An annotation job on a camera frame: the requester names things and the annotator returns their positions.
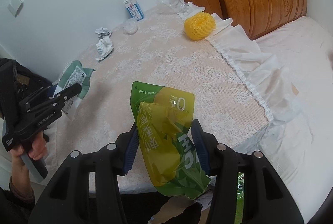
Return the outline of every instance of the floral lace pattern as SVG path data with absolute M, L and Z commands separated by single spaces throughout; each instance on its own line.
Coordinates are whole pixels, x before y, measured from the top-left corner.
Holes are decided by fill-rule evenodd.
M 95 60 L 95 45 L 80 55 L 83 66 L 96 72 L 75 119 L 58 120 L 58 165 L 72 150 L 97 151 L 131 128 L 129 99 L 136 80 L 194 93 L 194 118 L 204 131 L 232 148 L 268 124 L 264 109 L 223 56 L 207 40 L 189 40 L 183 24 L 177 14 L 152 9 L 139 21 L 135 34 L 124 34 L 120 27 L 114 30 L 114 51 L 103 61 Z M 121 191 L 152 187 L 140 149 L 132 170 L 118 181 Z

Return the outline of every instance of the light switch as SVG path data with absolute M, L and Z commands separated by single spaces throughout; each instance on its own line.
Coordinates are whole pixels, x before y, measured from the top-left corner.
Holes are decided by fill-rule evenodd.
M 17 16 L 19 11 L 21 10 L 23 5 L 23 0 L 11 0 L 8 9 L 13 14 L 13 16 Z

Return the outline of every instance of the human hand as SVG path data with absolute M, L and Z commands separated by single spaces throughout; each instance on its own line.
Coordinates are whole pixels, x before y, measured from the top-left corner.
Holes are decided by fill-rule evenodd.
M 10 153 L 13 156 L 13 159 L 19 158 L 23 154 L 23 146 L 21 144 L 16 145 L 13 149 L 10 150 Z M 32 150 L 29 151 L 28 155 L 33 160 L 39 160 L 44 157 L 47 153 L 46 141 L 43 138 L 43 132 L 39 132 L 34 141 L 32 142 Z

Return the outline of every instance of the milk carton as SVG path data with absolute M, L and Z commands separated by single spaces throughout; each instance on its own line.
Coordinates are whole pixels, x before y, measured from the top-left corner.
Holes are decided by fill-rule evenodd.
M 141 20 L 144 18 L 144 14 L 142 13 L 141 8 L 137 3 L 137 0 L 124 0 L 124 5 L 131 16 L 136 20 Z

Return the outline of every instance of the yellow foam fruit net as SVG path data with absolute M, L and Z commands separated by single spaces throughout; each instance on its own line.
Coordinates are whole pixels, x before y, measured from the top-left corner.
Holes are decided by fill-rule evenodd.
M 216 29 L 214 18 L 208 13 L 197 13 L 185 20 L 184 30 L 192 40 L 200 40 L 207 37 Z

